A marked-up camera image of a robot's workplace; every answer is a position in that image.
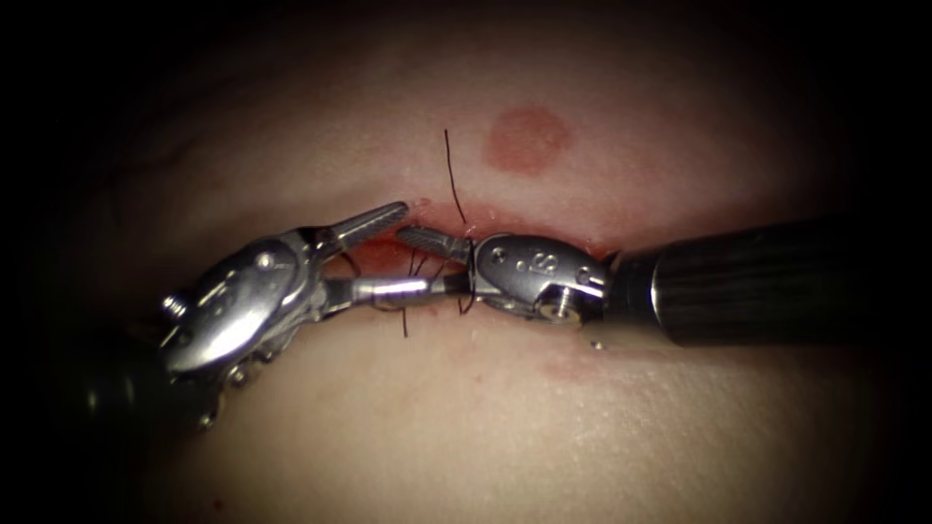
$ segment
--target red mark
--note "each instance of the red mark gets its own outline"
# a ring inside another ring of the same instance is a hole
[[[490,206],[470,203],[467,208],[470,223],[464,224],[453,202],[434,203],[429,199],[422,198],[409,203],[409,205],[411,211],[398,227],[409,224],[422,225],[452,235],[468,236],[477,241],[492,233],[502,231],[517,235],[542,235],[580,247],[597,259],[601,259],[609,252],[608,246],[593,246],[587,240],[573,239],[552,228],[528,223],[517,215],[504,213]],[[349,253],[363,275],[399,276],[408,273],[408,266],[411,263],[411,248],[395,240],[396,230],[397,227],[382,233],[376,239]],[[415,265],[417,265],[419,259],[420,256],[417,258]],[[439,259],[432,264],[425,265],[421,274],[423,276],[432,275],[438,267],[438,262]],[[328,266],[328,274],[349,276],[349,265],[334,262],[331,266]]]
[[[492,168],[534,177],[552,166],[572,144],[573,136],[563,120],[532,106],[498,115],[483,155]]]

